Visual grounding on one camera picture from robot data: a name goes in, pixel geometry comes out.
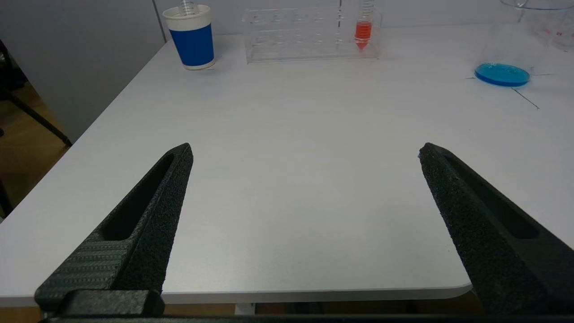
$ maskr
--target wooden floor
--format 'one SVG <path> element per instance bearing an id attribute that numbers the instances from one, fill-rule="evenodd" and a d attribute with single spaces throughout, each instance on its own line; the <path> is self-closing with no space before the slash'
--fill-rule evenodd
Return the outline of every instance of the wooden floor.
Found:
<path id="1" fill-rule="evenodd" d="M 57 125 L 30 85 L 14 93 Z M 8 101 L 0 101 L 0 128 L 5 131 L 5 135 L 0 137 L 0 179 L 15 206 L 67 149 L 56 136 Z M 324 314 L 482 314 L 484 312 L 473 293 L 436 301 L 326 302 L 319 306 Z M 233 315 L 234 309 L 233 304 L 167 305 L 165 314 L 226 316 Z M 293 313 L 295 313 L 294 304 L 257 305 L 257 314 Z M 0 308 L 0 323 L 35 323 L 39 320 L 40 311 L 37 307 Z"/>
<path id="2" fill-rule="evenodd" d="M 30 84 L 13 93 L 57 126 Z M 67 148 L 54 134 L 10 101 L 0 101 L 0 128 L 5 132 L 0 137 L 0 179 L 13 206 L 16 206 L 60 160 Z"/>

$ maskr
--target table surface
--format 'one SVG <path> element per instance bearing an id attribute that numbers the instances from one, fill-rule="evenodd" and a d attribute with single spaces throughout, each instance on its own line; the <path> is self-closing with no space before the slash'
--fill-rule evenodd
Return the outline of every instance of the table surface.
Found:
<path id="1" fill-rule="evenodd" d="M 574 57 L 553 49 L 548 75 L 517 91 L 490 86 L 472 78 L 487 30 L 385 29 L 378 60 L 250 65 L 241 36 L 223 36 L 216 65 L 199 72 L 167 43 L 0 225 L 0 306 L 32 305 L 40 283 L 184 142 L 195 163 L 169 303 L 466 292 L 417 158 L 426 142 L 574 246 Z"/>

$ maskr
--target table leg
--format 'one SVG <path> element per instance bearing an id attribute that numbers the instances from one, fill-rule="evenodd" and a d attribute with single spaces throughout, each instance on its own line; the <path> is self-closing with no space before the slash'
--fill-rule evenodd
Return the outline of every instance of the table leg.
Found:
<path id="1" fill-rule="evenodd" d="M 255 315 L 255 303 L 235 304 L 235 315 Z"/>

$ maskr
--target gray wall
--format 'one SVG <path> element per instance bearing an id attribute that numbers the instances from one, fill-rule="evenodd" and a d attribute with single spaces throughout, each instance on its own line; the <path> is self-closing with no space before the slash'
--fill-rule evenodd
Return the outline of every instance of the gray wall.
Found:
<path id="1" fill-rule="evenodd" d="M 0 1 L 0 39 L 72 141 L 164 44 L 152 0 Z"/>
<path id="2" fill-rule="evenodd" d="M 177 6 L 179 0 L 155 0 L 160 14 Z M 211 7 L 216 34 L 242 33 L 243 11 L 251 9 L 313 6 L 339 0 L 200 0 Z M 497 14 L 500 0 L 377 0 L 386 27 L 484 24 Z M 166 38 L 171 39 L 165 26 Z"/>

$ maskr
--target paper cup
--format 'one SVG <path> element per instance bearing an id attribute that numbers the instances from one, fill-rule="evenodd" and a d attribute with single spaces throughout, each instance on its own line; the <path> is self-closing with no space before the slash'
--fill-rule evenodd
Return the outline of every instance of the paper cup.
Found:
<path id="1" fill-rule="evenodd" d="M 210 8 L 197 5 L 197 11 L 192 16 L 181 16 L 179 7 L 174 7 L 163 13 L 181 62 L 188 70 L 202 70 L 215 62 Z"/>

